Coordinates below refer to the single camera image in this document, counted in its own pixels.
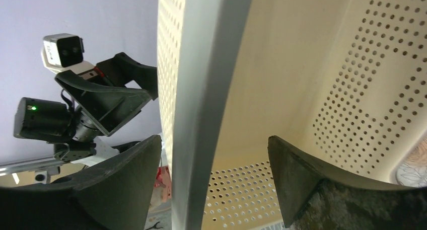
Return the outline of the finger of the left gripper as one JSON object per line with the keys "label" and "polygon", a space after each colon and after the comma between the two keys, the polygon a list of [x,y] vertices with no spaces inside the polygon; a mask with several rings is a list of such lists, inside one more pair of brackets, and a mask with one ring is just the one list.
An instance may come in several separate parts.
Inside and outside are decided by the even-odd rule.
{"label": "finger of the left gripper", "polygon": [[158,98],[157,68],[141,64],[124,52],[97,63],[95,72],[108,86],[125,87],[127,83],[134,81],[146,90],[153,100]]}
{"label": "finger of the left gripper", "polygon": [[128,123],[152,99],[143,89],[97,86],[90,83],[87,90],[94,92],[100,100],[101,115],[98,122],[108,133],[107,136],[113,135]]}

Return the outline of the cream perforated plastic basket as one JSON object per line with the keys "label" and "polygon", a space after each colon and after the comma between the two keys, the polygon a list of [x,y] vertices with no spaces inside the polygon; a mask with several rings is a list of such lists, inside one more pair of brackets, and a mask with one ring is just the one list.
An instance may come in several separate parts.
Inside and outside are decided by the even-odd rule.
{"label": "cream perforated plastic basket", "polygon": [[172,229],[288,229],[271,136],[395,185],[426,138],[426,0],[158,0],[157,40]]}

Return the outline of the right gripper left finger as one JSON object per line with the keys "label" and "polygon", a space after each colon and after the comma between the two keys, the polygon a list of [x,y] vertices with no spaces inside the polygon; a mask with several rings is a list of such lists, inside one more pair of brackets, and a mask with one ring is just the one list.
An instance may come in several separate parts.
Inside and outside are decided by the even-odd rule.
{"label": "right gripper left finger", "polygon": [[143,229],[161,152],[153,135],[51,184],[1,188],[1,229]]}

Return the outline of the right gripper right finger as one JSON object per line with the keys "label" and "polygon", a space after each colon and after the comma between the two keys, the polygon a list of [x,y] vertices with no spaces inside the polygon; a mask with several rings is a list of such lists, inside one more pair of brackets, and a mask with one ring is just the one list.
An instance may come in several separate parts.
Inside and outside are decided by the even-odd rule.
{"label": "right gripper right finger", "polygon": [[268,157],[288,229],[426,229],[426,188],[359,176],[278,136]]}

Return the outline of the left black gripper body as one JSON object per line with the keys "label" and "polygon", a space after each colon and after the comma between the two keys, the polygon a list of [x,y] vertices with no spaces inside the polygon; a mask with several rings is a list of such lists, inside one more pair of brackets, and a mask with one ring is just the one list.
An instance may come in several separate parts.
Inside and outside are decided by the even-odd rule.
{"label": "left black gripper body", "polygon": [[94,92],[87,90],[88,85],[106,85],[103,77],[95,70],[79,74],[66,70],[55,76],[55,81],[77,102],[75,109],[75,134],[73,140],[90,142],[97,136],[107,136],[108,133],[98,122],[101,115],[101,104]]}

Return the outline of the pink perforated plastic basket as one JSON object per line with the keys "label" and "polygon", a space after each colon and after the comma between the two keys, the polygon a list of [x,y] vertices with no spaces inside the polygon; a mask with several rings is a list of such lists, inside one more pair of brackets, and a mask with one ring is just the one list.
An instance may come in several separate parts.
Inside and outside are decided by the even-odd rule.
{"label": "pink perforated plastic basket", "polygon": [[150,200],[149,211],[155,210],[162,203],[166,203],[171,199],[172,182],[168,166],[158,168],[155,179],[155,184]]}

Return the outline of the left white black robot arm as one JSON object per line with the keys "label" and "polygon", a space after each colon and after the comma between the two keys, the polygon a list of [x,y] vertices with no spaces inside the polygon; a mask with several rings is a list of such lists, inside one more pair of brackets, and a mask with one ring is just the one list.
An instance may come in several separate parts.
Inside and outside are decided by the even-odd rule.
{"label": "left white black robot arm", "polygon": [[123,52],[97,64],[45,66],[62,87],[62,101],[22,98],[14,136],[53,145],[54,157],[64,163],[91,166],[117,155],[100,136],[116,133],[158,97],[157,68]]}

